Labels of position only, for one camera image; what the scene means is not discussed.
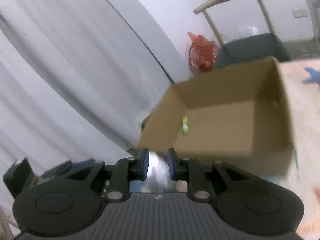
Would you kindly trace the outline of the silver metallic round container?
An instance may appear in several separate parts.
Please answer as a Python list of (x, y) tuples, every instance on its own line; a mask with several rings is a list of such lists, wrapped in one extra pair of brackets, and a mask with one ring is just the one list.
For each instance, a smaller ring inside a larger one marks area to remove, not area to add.
[(130, 192), (140, 193), (177, 193), (187, 192), (185, 181), (173, 181), (170, 178), (166, 160), (155, 152), (149, 154), (147, 178), (144, 181), (135, 180), (130, 183)]

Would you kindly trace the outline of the small green item in box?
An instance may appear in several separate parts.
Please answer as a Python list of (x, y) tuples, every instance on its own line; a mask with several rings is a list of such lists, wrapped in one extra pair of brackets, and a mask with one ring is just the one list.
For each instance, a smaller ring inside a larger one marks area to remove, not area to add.
[(186, 135), (188, 134), (188, 132), (189, 132), (189, 121), (188, 121), (188, 118), (184, 116), (182, 118), (182, 133)]

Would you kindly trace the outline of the brown cardboard box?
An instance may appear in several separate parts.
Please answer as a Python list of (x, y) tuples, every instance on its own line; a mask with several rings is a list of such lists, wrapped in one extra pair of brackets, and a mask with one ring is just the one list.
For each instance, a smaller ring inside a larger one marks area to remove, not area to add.
[[(182, 118), (189, 132), (182, 133)], [(227, 162), (256, 176), (285, 176), (295, 151), (290, 106), (273, 57), (233, 64), (171, 85), (138, 148), (205, 165)]]

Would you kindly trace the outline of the white curtain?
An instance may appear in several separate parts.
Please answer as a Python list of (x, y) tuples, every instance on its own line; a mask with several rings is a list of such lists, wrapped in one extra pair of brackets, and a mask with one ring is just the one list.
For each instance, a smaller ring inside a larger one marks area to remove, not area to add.
[(107, 0), (1, 0), (1, 161), (128, 156), (170, 79)]

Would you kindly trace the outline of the red plastic bag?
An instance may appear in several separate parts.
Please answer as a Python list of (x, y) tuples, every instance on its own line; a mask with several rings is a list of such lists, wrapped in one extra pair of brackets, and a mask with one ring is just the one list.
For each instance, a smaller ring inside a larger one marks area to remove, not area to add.
[(188, 48), (188, 64), (193, 75), (208, 73), (214, 69), (214, 63), (220, 45), (202, 35), (187, 32), (191, 45)]

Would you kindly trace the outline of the wooden chair dark seat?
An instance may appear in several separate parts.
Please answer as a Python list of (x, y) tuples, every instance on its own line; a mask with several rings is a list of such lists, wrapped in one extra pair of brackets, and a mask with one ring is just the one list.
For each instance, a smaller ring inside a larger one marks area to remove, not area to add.
[(215, 68), (222, 68), (230, 64), (254, 61), (269, 56), (274, 57), (279, 62), (291, 60), (289, 52), (286, 50), (285, 46), (274, 31), (273, 24), (263, 0), (257, 0), (257, 2), (260, 6), (261, 12), (263, 13), (269, 32), (225, 43), (217, 27), (213, 23), (213, 20), (207, 13), (207, 9), (228, 1), (231, 0), (208, 0), (194, 9), (194, 14), (204, 14), (221, 47), (214, 62)]

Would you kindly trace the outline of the white wall socket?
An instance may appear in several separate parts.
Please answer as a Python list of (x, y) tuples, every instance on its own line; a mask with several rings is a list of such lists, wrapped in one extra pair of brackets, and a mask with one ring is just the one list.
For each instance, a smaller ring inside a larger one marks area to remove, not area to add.
[(309, 16), (307, 8), (293, 9), (292, 14), (294, 18), (308, 18)]

